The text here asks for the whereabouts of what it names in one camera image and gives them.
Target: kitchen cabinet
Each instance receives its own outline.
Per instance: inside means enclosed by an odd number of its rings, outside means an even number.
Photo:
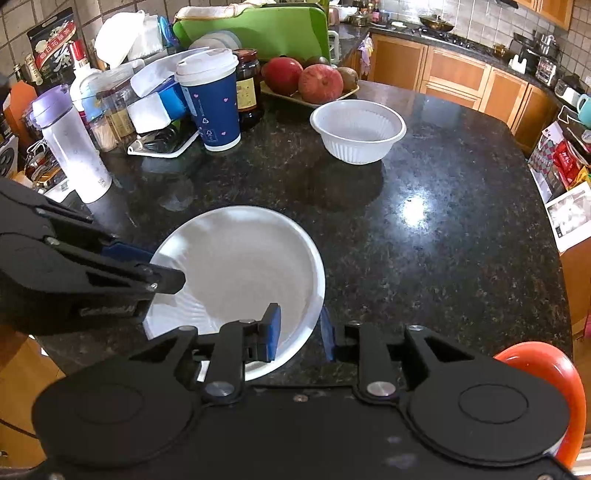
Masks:
[[[429,47],[423,80],[465,95],[482,98],[492,67],[443,48]]]
[[[552,122],[557,110],[554,101],[543,90],[528,85],[511,128],[511,133],[526,156],[530,156],[542,130]]]
[[[372,35],[374,53],[368,80],[407,90],[418,90],[427,46],[385,35]]]
[[[423,80],[421,84],[420,92],[472,108],[473,110],[478,110],[478,106],[480,105],[480,99],[477,97],[448,89],[437,83],[430,83],[425,80]]]
[[[479,112],[486,113],[513,126],[528,83],[510,73],[493,68],[486,84]]]
[[[517,3],[539,13],[553,24],[569,29],[573,0],[517,0]]]

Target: black granite countertop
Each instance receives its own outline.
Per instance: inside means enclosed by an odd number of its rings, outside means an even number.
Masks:
[[[115,179],[89,206],[123,241],[155,250],[179,225],[227,205],[274,209],[316,243],[334,322],[373,322],[387,334],[421,323],[494,354],[550,342],[572,354],[563,275],[550,223],[511,132],[501,121],[409,90],[362,82],[361,99],[398,111],[408,131],[377,163],[333,158],[311,110],[265,97],[241,143],[209,153],[198,142],[173,160],[109,155]],[[45,336],[71,373],[146,339],[141,326]],[[324,360],[319,327],[295,357],[260,381],[345,382]]]

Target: blue paper cup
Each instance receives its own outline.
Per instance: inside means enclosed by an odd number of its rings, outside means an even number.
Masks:
[[[205,148],[211,151],[227,150],[240,141],[237,64],[231,50],[215,48],[191,55],[177,66],[175,78]]]

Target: fruit tray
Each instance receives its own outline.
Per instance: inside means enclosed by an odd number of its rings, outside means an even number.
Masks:
[[[359,91],[359,85],[357,85],[357,87],[355,87],[350,92],[347,92],[347,93],[341,95],[340,97],[338,97],[337,100],[342,100],[343,98],[347,98],[348,96],[353,95],[357,91]],[[291,96],[280,95],[279,93],[275,93],[267,86],[267,84],[264,81],[261,82],[261,92],[264,93],[265,95],[273,95],[273,97],[284,98],[285,100],[289,100],[290,102],[299,103],[300,105],[306,105],[306,106],[309,106],[312,108],[318,108],[319,106],[321,106],[318,103],[310,103],[310,102],[306,102],[305,100],[302,100],[302,98],[300,96],[300,92],[296,92]]]

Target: white bowl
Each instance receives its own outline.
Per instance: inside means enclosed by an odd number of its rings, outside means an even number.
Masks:
[[[175,295],[154,297],[144,320],[148,338],[182,325],[216,333],[227,322],[260,320],[271,302],[280,305],[275,360],[247,364],[246,380],[295,355],[324,302],[324,267],[312,239],[286,216],[260,207],[225,207],[189,220],[158,247],[152,263],[182,270],[187,281]]]
[[[354,165],[381,160],[406,133],[398,113],[367,100],[326,103],[310,115],[310,123],[331,155]]]

